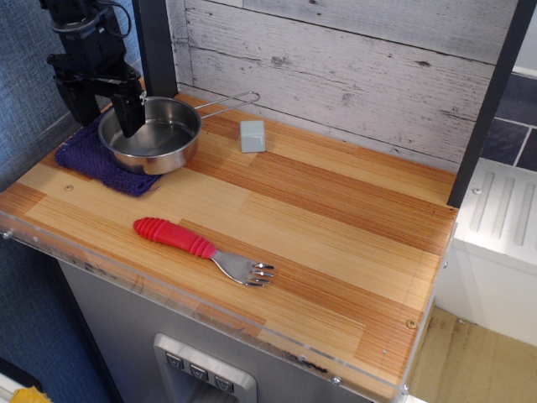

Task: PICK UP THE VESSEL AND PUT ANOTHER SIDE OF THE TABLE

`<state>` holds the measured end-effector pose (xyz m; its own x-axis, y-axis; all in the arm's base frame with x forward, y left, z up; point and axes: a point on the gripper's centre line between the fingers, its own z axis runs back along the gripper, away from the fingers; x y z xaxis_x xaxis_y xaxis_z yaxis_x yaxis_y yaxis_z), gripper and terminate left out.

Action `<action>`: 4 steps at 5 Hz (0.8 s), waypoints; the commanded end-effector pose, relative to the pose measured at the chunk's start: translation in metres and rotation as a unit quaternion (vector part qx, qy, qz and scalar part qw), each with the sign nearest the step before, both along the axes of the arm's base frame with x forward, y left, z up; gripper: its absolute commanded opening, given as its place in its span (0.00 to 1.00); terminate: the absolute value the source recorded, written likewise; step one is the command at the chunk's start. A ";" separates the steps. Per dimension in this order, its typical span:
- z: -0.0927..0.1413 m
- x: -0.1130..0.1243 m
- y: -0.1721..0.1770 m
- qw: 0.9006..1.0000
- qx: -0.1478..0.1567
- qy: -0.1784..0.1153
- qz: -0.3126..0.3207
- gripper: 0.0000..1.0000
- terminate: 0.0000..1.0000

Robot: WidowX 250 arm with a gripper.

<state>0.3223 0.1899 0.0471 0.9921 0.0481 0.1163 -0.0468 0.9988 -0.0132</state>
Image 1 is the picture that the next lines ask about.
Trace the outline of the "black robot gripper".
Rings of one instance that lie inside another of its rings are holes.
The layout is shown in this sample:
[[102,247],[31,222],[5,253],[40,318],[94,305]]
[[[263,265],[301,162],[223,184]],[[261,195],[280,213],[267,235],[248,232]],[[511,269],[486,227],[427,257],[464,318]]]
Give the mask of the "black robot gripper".
[[126,138],[144,124],[146,92],[139,73],[124,60],[123,39],[95,25],[55,25],[65,52],[51,54],[57,90],[73,118],[87,126],[101,115],[93,92],[113,92],[112,105]]

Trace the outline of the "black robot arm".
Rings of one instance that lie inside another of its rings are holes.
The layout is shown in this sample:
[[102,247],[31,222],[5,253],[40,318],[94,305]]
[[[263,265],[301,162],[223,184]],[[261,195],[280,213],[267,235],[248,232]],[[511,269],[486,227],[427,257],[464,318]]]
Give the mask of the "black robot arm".
[[123,135],[132,137],[145,124],[145,93],[140,73],[125,61],[124,39],[133,24],[120,28],[116,1],[42,1],[51,17],[51,28],[63,45],[62,54],[51,54],[55,84],[74,119],[83,126],[99,115],[97,97],[111,100]]

